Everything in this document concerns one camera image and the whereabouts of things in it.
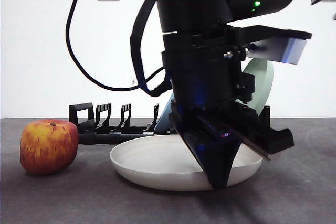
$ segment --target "black cable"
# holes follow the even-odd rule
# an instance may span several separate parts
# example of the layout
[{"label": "black cable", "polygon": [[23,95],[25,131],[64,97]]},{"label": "black cable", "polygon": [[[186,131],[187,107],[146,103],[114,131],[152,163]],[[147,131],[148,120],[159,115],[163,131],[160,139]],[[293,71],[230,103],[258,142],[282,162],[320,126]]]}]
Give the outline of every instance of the black cable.
[{"label": "black cable", "polygon": [[[131,87],[131,88],[113,88],[113,87],[109,87],[109,86],[106,86],[102,83],[100,83],[99,81],[97,81],[96,79],[94,79],[91,75],[89,75],[85,69],[82,67],[82,65],[79,63],[79,61],[77,60],[73,50],[72,50],[72,46],[71,46],[71,42],[70,42],[70,26],[71,26],[71,21],[72,21],[72,18],[73,18],[73,14],[75,12],[75,9],[76,9],[76,5],[77,5],[77,1],[78,0],[73,0],[72,1],[72,5],[71,5],[71,9],[70,9],[70,13],[69,13],[69,16],[68,16],[68,20],[67,20],[67,25],[66,25],[66,42],[67,42],[67,47],[68,47],[68,50],[69,50],[69,53],[70,53],[70,56],[72,58],[72,60],[74,61],[74,63],[76,64],[76,66],[79,68],[79,70],[84,74],[84,76],[86,78],[88,78],[90,81],[92,81],[94,84],[100,86],[101,88],[103,89],[107,89],[107,90],[110,90],[110,91],[132,91],[132,90],[136,90],[139,88],[139,85],[138,86],[135,86],[135,87]],[[146,79],[146,82],[149,82],[150,80],[152,80],[158,73],[160,73],[164,68],[161,67],[159,68],[157,71],[155,71],[151,76],[149,76],[147,79]]]}]

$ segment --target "light green plate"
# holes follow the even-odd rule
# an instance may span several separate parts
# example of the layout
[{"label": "light green plate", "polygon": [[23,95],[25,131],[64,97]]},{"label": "light green plate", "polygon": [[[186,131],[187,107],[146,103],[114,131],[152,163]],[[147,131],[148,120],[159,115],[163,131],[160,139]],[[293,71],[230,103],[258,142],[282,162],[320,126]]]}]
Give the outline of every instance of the light green plate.
[{"label": "light green plate", "polygon": [[253,59],[245,68],[244,73],[253,74],[256,81],[256,92],[252,94],[252,101],[247,105],[261,114],[272,89],[274,68],[271,61]]}]

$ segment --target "white wall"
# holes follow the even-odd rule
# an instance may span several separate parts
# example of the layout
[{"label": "white wall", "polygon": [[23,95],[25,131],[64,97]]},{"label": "white wall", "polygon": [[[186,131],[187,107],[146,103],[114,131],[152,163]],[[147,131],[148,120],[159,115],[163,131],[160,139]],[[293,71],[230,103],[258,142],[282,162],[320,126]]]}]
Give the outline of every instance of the white wall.
[{"label": "white wall", "polygon": [[[72,0],[1,0],[1,117],[67,117],[68,105],[133,104],[133,115],[151,117],[170,93],[151,98],[142,91],[116,93],[96,87],[71,61],[65,44],[65,23]],[[129,36],[143,0],[118,2],[79,0],[71,28],[74,51],[99,81],[129,87],[135,78]],[[268,104],[273,117],[335,117],[336,3],[310,6],[294,0],[285,10],[235,25],[269,25],[314,34],[298,66],[277,63]],[[148,76],[162,65],[163,43],[157,11],[151,15],[143,40]],[[161,83],[163,76],[153,80]]]}]

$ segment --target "screw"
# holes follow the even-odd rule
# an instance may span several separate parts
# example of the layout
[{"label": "screw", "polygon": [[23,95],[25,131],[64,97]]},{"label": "screw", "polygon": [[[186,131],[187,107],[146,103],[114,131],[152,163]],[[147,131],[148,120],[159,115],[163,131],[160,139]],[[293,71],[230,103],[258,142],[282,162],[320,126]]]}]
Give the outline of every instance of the screw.
[{"label": "screw", "polygon": [[232,59],[233,53],[229,51],[229,52],[224,53],[223,56],[225,59]]}]

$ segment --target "plate rim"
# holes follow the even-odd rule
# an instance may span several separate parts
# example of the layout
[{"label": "plate rim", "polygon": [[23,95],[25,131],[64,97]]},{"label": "plate rim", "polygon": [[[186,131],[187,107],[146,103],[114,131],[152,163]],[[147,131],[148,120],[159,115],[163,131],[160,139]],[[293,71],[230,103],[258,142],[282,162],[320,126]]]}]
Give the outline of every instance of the plate rim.
[{"label": "plate rim", "polygon": [[[125,167],[123,165],[121,165],[119,162],[116,162],[116,160],[112,157],[112,154],[113,154],[113,151],[116,150],[116,148],[118,146],[122,146],[122,145],[126,145],[126,144],[129,144],[131,142],[135,142],[135,141],[138,141],[139,139],[149,139],[149,138],[152,138],[152,137],[180,137],[179,135],[156,135],[156,136],[145,136],[145,137],[141,137],[141,138],[136,138],[136,139],[132,139],[132,140],[129,140],[129,141],[126,141],[124,143],[121,143],[117,146],[115,146],[111,151],[110,151],[110,161],[112,161],[113,165],[117,165],[119,166],[120,168],[122,169],[126,169],[126,170],[129,170],[129,171],[132,171],[132,172],[137,172],[137,173],[143,173],[143,174],[152,174],[152,175],[187,175],[187,174],[196,174],[196,173],[204,173],[204,170],[202,169],[202,167],[199,165],[199,163],[197,162],[197,164],[200,166],[201,168],[201,171],[198,171],[198,172],[175,172],[175,173],[163,173],[163,172],[149,172],[149,171],[144,171],[144,170],[136,170],[136,169],[131,169],[129,167]],[[262,163],[263,162],[263,158],[259,156],[259,160],[258,161],[255,161],[251,164],[248,164],[248,165],[239,165],[239,166],[235,166],[235,167],[232,167],[231,170],[235,169],[235,168],[241,168],[241,167],[251,167],[251,166],[255,166],[259,163]]]}]

